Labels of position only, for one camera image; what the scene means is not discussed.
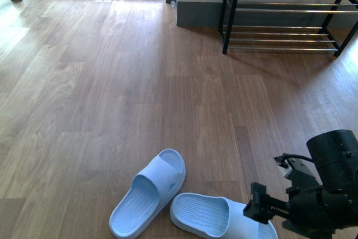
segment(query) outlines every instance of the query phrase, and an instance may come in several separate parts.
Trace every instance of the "black metal frame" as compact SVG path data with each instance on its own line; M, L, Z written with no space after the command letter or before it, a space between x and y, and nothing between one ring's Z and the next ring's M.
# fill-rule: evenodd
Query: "black metal frame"
M221 14L220 14L218 30L221 34L222 41L223 41L223 54L226 54L228 51L230 36L232 33L232 27L233 27L233 22L234 22L234 18L235 18L235 12L237 9L237 1L238 0L223 0L223 3L222 3L222 10L221 10ZM356 8L358 9L358 1L357 0L349 0L349 1L352 4L355 4ZM336 0L334 3L335 6L332 6L332 8L331 8L331 12L333 12L333 13L337 12L338 5L341 4L341 2L342 2L342 0ZM224 31L223 23L224 23L224 19L225 19L225 12L227 9L227 4L229 4L229 7L230 7L230 15L229 15L226 30ZM332 42L333 46L335 47L335 49L328 49L328 50L334 50L335 51L334 56L337 57L343 52L344 48L347 46L349 41L354 36L355 32L358 30L358 22L355 23L355 26L351 29L350 33L346 36L343 43L341 45L339 45L338 42L335 41L333 34L327 28L331 19L333 18L333 15L334 15L333 13L329 13L327 15L319 33L326 34L328 36L328 39Z

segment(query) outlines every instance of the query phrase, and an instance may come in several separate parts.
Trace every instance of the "light blue slipper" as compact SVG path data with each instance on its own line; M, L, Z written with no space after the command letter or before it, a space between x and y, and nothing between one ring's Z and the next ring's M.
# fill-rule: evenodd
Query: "light blue slipper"
M277 239L271 222L243 215L245 206L225 197L182 193L174 198L170 216L179 228L207 239Z
M130 190L112 212L110 230L120 238L138 237L183 185L185 163L174 149L165 149L134 178Z

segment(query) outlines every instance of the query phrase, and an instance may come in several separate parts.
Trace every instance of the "shoe rack shelf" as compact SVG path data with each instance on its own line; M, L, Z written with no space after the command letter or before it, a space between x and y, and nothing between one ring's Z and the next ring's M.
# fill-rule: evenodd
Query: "shoe rack shelf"
M235 18L250 12L277 13L281 17L293 13L324 14L326 18L321 25L309 27L234 25ZM223 0L219 21L223 54L228 49L307 50L331 51L337 57L358 30L358 20L341 44L329 31L328 25L334 15L352 13L358 17L357 0Z

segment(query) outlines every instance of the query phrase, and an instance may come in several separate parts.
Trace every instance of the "dark gray baseboard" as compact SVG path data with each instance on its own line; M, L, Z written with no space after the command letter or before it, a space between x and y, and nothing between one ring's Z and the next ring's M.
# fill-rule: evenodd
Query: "dark gray baseboard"
M221 3L177 2L178 26L217 26Z
M178 26L218 26L221 12L221 3L178 2L177 25ZM228 21L227 9L224 22ZM265 12L237 12L235 25L257 26L321 26L325 14L302 13L265 13ZM358 21L358 14L334 15L329 27L352 28Z

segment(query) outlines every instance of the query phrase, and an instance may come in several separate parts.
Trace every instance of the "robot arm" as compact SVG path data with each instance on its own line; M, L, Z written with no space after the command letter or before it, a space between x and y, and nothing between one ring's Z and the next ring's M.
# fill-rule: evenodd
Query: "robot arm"
M254 182L244 215L265 224L279 215L286 218L282 226L295 233L332 238L336 229L358 226L358 141L352 131L336 130L310 139L307 147L312 159L286 153L275 157L292 182L286 189L289 201L270 197L265 186ZM323 185L302 160L315 164Z

